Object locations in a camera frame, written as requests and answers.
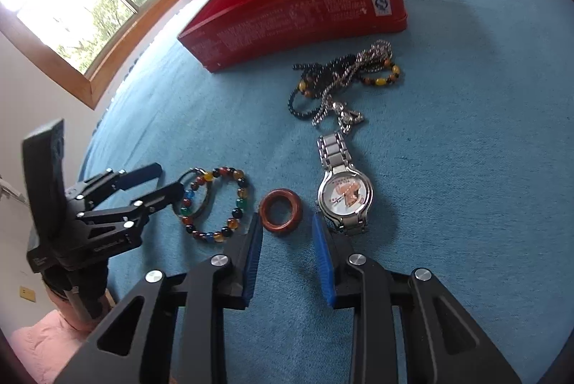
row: blue fabric surface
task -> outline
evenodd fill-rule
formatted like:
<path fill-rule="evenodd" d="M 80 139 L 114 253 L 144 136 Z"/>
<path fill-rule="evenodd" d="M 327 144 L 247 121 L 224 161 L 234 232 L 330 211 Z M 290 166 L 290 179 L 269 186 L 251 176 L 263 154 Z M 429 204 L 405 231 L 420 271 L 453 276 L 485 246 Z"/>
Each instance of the blue fabric surface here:
<path fill-rule="evenodd" d="M 265 232 L 251 306 L 226 313 L 229 381 L 346 382 L 352 314 L 323 300 L 311 241 L 323 176 L 315 141 L 334 122 L 315 130 L 291 117 L 286 102 L 298 78 L 293 63 L 328 62 L 377 36 L 309 45 L 213 75 L 176 41 L 200 2 L 141 57 L 80 177 L 157 161 L 161 184 L 190 166 L 227 165 L 245 170 L 256 201 L 277 187 L 299 193 L 300 228 L 283 239 Z M 368 119 L 348 145 L 375 187 L 371 231 L 354 238 L 355 248 L 391 270 L 430 268 L 523 382 L 535 383 L 574 326 L 574 4 L 405 4 L 408 29 L 381 36 L 404 81 L 344 94 Z M 217 192 L 202 228 L 220 228 L 234 198 L 232 184 Z M 192 240 L 169 209 L 152 216 L 143 237 L 141 248 L 110 261 L 110 286 L 120 296 L 152 268 L 176 274 L 217 251 Z"/>

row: green bead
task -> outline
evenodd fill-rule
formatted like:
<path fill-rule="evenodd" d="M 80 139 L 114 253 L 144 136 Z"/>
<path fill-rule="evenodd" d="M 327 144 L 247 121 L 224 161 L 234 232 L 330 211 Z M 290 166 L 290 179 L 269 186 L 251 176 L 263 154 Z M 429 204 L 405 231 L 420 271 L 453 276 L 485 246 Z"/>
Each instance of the green bead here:
<path fill-rule="evenodd" d="M 248 207 L 248 201 L 239 198 L 239 199 L 237 199 L 237 201 L 235 202 L 235 205 L 236 205 L 237 207 L 239 207 L 239 209 L 247 209 L 247 207 Z"/>

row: wall outlet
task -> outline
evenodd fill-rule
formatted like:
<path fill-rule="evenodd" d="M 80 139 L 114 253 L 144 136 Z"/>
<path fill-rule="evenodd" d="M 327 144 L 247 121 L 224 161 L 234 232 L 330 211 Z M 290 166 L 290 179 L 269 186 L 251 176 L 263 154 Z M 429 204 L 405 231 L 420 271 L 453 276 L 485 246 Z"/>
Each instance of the wall outlet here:
<path fill-rule="evenodd" d="M 32 289 L 20 286 L 20 296 L 24 298 L 24 300 L 36 302 L 36 293 Z"/>

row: wristwatch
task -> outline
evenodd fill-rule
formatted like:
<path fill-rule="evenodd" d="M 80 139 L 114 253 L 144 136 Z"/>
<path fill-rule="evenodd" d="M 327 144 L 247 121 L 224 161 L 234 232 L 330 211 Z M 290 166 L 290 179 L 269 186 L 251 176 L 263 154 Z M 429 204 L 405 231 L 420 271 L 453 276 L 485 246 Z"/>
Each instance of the wristwatch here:
<path fill-rule="evenodd" d="M 319 208 L 337 229 L 347 235 L 367 231 L 367 212 L 372 203 L 372 184 L 355 169 L 340 132 L 317 140 L 325 177 L 319 186 Z"/>

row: red cardboard box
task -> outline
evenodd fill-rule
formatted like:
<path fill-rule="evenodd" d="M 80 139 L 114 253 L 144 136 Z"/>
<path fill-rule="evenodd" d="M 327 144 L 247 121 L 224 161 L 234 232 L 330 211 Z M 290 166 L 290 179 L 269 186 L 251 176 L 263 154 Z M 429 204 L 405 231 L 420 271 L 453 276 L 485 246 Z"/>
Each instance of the red cardboard box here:
<path fill-rule="evenodd" d="M 405 28 L 403 0 L 210 0 L 179 41 L 214 72 L 311 42 Z"/>

